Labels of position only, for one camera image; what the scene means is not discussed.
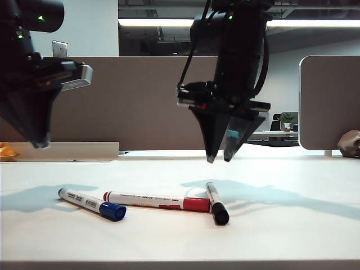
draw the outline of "ceiling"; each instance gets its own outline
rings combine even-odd
[[[194,18],[205,0],[118,0],[119,18]],[[360,0],[275,1],[274,19],[360,19]],[[271,53],[360,38],[360,29],[268,28]],[[188,27],[119,26],[120,55],[180,56],[191,48]]]

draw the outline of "white table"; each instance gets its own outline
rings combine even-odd
[[[1,163],[1,269],[360,269],[360,160],[301,147],[129,153],[110,162]],[[111,222],[58,199],[68,187],[206,196],[229,214],[128,207]]]

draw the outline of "red marker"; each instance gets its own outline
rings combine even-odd
[[[208,198],[162,197],[109,191],[103,195],[103,199],[113,204],[148,206],[163,209],[183,209],[200,212],[210,211],[210,200]]]

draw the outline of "ceiling light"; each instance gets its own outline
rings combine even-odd
[[[190,27],[193,19],[119,19],[122,26]],[[360,20],[272,20],[267,26],[278,27],[360,27]]]
[[[360,27],[360,20],[272,20],[267,26],[279,27]]]
[[[172,26],[190,27],[193,19],[119,19],[122,26]]]

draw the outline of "chair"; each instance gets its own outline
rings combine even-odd
[[[280,131],[280,118],[281,114],[274,114],[274,116],[272,117],[272,119],[274,121],[271,121],[271,127],[270,127],[270,131]]]

